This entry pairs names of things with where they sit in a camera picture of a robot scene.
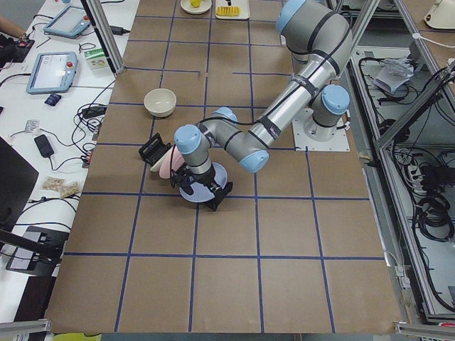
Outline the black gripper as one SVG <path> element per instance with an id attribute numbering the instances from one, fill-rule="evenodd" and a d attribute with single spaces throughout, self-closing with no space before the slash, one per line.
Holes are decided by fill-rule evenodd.
<path id="1" fill-rule="evenodd" d="M 192 195 L 194 190 L 191 185 L 194 183 L 200 183 L 204 185 L 213 194 L 213 200 L 221 198 L 223 189 L 215 181 L 215 169 L 211 166 L 209 170 L 203 174 L 192 173 L 188 166 L 181 166 L 178 170 L 170 170 L 170 181 L 171 186 L 174 188 L 178 186 L 186 194 Z"/>

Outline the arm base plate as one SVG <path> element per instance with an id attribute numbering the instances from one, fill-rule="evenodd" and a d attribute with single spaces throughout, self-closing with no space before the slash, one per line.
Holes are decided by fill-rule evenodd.
<path id="1" fill-rule="evenodd" d="M 343 117 L 336 126 L 322 127 L 313 120 L 313 110 L 302 109 L 291 123 L 297 151 L 349 152 L 347 130 Z"/>

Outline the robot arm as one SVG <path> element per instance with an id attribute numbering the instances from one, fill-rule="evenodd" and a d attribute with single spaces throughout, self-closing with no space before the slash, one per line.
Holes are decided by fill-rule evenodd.
<path id="1" fill-rule="evenodd" d="M 175 148 L 184 164 L 171 171 L 171 185 L 193 194 L 192 184 L 200 183 L 215 197 L 226 195 L 232 185 L 219 184 L 209 149 L 218 145 L 246 171 L 257 173 L 269 159 L 269 147 L 281 136 L 292 119 L 316 100 L 323 86 L 339 76 L 352 50 L 352 33 L 347 20 L 317 1 L 288 1 L 282 8 L 276 28 L 285 37 L 294 59 L 305 57 L 286 89 L 265 113 L 240 130 L 230 109 L 219 108 L 196 124 L 179 127 L 174 134 Z"/>

